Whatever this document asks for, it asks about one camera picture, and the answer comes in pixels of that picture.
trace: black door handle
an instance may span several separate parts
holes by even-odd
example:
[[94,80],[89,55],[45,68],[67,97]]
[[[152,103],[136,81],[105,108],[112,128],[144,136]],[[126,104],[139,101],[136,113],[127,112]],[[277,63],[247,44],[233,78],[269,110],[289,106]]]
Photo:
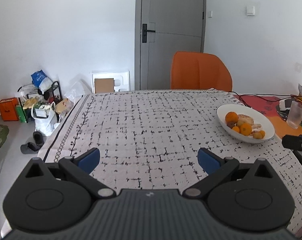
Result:
[[147,33],[155,33],[154,30],[148,30],[147,24],[142,24],[142,43],[147,43]]

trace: orange chair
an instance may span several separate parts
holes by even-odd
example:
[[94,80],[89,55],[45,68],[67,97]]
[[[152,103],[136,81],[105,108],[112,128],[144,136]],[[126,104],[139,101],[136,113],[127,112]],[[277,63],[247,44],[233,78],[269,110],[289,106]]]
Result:
[[171,89],[232,91],[231,75],[215,55],[178,51],[172,61]]

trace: blue gripper pad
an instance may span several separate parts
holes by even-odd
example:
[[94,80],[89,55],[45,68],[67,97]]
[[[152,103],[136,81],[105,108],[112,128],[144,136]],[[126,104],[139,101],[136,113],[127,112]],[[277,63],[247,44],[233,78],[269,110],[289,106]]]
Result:
[[202,148],[198,151],[198,163],[209,175],[220,168],[220,163]]
[[100,162],[100,151],[92,148],[78,158],[74,159],[74,163],[83,171],[90,174]]

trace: blue plastic bag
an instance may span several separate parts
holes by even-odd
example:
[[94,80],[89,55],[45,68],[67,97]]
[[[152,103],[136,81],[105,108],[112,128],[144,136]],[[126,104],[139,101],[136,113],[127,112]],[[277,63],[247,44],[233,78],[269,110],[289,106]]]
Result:
[[42,71],[34,72],[32,75],[32,84],[44,93],[52,86],[52,81],[47,77],[47,75]]

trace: wall switch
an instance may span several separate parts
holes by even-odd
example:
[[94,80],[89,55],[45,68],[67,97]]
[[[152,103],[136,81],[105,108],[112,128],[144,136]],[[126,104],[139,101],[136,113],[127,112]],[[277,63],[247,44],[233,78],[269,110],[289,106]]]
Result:
[[256,14],[255,7],[247,5],[247,15],[255,15],[255,14]]

